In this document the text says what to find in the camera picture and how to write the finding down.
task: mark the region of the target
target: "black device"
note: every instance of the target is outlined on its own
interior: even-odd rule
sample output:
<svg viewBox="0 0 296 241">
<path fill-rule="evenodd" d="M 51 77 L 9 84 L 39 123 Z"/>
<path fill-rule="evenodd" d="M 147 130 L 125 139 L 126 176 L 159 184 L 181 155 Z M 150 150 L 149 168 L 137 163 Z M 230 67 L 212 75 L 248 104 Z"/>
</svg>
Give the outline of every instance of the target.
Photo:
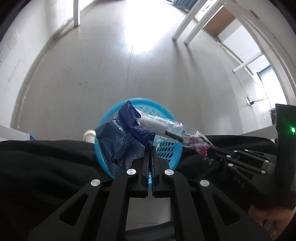
<svg viewBox="0 0 296 241">
<path fill-rule="evenodd" d="M 252 150 L 208 149 L 208 156 L 224 164 L 226 175 L 262 208 L 296 206 L 296 107 L 276 105 L 277 155 Z M 28 241 L 125 240 L 130 197 L 170 197 L 175 240 L 268 241 L 270 234 L 206 179 L 194 182 L 169 168 L 155 147 L 131 169 L 106 182 L 92 180 L 37 226 Z"/>
<path fill-rule="evenodd" d="M 38 225 L 28 241 L 125 240 L 130 197 L 170 197 L 175 240 L 269 241 L 270 234 L 206 179 L 194 182 L 169 168 L 155 147 L 114 179 L 92 180 Z"/>
</svg>

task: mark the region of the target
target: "black cloth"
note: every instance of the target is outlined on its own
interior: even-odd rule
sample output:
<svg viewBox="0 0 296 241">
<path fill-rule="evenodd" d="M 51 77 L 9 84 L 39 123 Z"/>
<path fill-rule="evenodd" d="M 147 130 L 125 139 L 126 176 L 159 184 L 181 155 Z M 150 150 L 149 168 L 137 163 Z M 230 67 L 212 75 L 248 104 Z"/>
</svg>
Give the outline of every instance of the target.
<svg viewBox="0 0 296 241">
<path fill-rule="evenodd" d="M 276 145 L 257 137 L 207 136 L 228 150 L 257 150 L 276 154 Z M 195 151 L 184 148 L 176 170 L 186 178 L 205 177 L 247 211 L 249 200 L 225 186 L 221 163 L 210 165 Z M 92 179 L 110 179 L 99 165 L 94 145 L 79 141 L 0 142 L 0 237 L 26 240 L 28 234 Z"/>
</svg>

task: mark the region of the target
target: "transparent plastic bag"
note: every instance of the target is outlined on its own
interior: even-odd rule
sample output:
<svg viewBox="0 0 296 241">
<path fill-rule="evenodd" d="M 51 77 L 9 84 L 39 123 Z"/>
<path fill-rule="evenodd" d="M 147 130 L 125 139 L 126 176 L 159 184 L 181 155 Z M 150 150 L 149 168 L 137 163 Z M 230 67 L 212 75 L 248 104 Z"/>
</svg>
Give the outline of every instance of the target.
<svg viewBox="0 0 296 241">
<path fill-rule="evenodd" d="M 134 139 L 122 158 L 126 170 L 131 168 L 133 160 L 144 156 L 144 151 L 145 147 L 138 140 Z"/>
<path fill-rule="evenodd" d="M 181 122 L 137 111 L 141 114 L 141 118 L 137 118 L 139 125 L 155 131 L 155 137 L 160 140 L 180 142 L 184 147 L 197 151 L 203 157 L 207 156 L 208 148 L 213 146 L 198 130 L 185 127 Z"/>
</svg>

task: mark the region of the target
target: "white sneaker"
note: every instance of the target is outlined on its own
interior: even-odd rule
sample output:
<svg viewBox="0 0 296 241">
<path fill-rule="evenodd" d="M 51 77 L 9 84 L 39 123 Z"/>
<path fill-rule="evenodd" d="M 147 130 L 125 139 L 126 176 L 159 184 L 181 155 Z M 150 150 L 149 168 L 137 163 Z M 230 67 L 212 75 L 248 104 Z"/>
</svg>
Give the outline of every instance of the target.
<svg viewBox="0 0 296 241">
<path fill-rule="evenodd" d="M 96 139 L 96 132 L 94 130 L 87 130 L 83 135 L 83 141 L 94 143 Z"/>
</svg>

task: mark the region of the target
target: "wall outlet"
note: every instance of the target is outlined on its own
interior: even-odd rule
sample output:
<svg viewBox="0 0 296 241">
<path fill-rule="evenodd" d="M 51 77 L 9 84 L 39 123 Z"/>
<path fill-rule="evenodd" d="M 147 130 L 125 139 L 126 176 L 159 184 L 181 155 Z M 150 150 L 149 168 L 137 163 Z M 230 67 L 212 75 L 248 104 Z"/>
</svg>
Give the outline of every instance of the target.
<svg viewBox="0 0 296 241">
<path fill-rule="evenodd" d="M 15 29 L 10 30 L 7 33 L 7 37 L 6 37 L 6 42 L 10 50 L 12 50 L 12 48 L 15 46 L 17 41 L 18 41 L 18 36 L 17 36 L 16 30 Z"/>
<path fill-rule="evenodd" d="M 9 53 L 9 47 L 6 41 L 0 43 L 0 62 L 3 63 Z"/>
</svg>

